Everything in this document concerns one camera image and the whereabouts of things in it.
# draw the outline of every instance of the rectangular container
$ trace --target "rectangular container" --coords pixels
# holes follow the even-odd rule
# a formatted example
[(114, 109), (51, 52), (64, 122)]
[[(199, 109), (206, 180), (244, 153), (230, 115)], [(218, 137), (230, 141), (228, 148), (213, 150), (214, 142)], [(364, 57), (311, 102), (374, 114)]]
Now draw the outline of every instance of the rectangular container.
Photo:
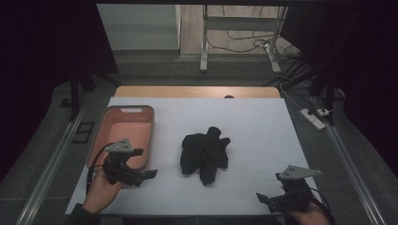
[[(124, 138), (129, 138), (133, 148), (142, 148), (141, 156), (131, 157), (127, 164), (130, 168), (142, 170), (148, 163), (152, 133), (155, 121), (155, 112), (152, 107), (139, 106), (111, 106), (102, 113), (102, 118), (87, 157), (87, 168), (100, 151), (108, 143), (115, 143)], [(104, 151), (98, 158), (96, 166), (102, 165), (108, 156)]]

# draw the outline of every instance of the white tabletop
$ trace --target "white tabletop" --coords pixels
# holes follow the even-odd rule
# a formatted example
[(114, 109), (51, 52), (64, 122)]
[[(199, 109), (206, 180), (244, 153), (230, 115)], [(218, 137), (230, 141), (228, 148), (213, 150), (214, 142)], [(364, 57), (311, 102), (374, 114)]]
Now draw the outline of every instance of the white tabletop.
[[(124, 187), (102, 214), (120, 216), (266, 215), (256, 192), (284, 194), (275, 173), (288, 165), (308, 168), (285, 102), (281, 98), (112, 97), (111, 105), (150, 105), (155, 110), (150, 169), (155, 179)], [(198, 171), (181, 174), (181, 143), (186, 135), (221, 130), (231, 143), (227, 170), (204, 187)], [(87, 168), (74, 190), (66, 214), (85, 197)], [(307, 179), (316, 188), (312, 178)]]

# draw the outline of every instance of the white power strip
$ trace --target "white power strip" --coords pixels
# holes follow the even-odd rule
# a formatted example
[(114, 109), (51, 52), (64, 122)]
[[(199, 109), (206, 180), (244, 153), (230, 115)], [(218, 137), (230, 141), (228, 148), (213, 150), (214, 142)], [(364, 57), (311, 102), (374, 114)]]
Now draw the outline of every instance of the white power strip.
[(316, 118), (316, 116), (314, 116), (313, 114), (308, 114), (307, 109), (302, 109), (300, 113), (318, 130), (321, 130), (326, 127), (324, 123), (322, 123), (322, 121)]

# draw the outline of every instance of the wooden floor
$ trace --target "wooden floor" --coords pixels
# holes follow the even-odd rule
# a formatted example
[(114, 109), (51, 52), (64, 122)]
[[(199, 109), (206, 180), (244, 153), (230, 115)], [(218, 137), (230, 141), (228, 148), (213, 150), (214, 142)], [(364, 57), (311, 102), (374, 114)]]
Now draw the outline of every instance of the wooden floor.
[[(277, 7), (245, 7), (245, 6), (208, 6), (208, 15), (218, 16), (240, 16), (240, 17), (276, 17), (278, 13)], [(203, 7), (181, 5), (181, 54), (200, 54), (202, 46), (203, 32)], [(266, 54), (263, 48), (256, 48), (249, 52), (244, 52), (254, 48), (255, 37), (268, 40), (272, 32), (254, 32), (253, 31), (208, 31), (208, 42), (215, 47), (222, 47), (238, 52), (212, 48), (208, 44), (209, 54)], [(277, 47), (280, 53), (289, 46), (290, 43), (283, 38), (278, 38)], [(295, 48), (289, 48), (288, 53), (296, 53)]]

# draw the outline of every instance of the human hand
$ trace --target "human hand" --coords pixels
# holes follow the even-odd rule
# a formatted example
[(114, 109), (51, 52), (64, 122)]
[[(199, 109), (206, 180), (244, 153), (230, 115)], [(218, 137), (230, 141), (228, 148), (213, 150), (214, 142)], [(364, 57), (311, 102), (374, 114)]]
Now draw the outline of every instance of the human hand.
[(325, 212), (313, 202), (308, 205), (306, 212), (292, 211), (287, 213), (300, 225), (330, 225)]
[(109, 184), (105, 172), (99, 171), (93, 178), (82, 208), (91, 214), (99, 213), (114, 201), (122, 186), (121, 182)]

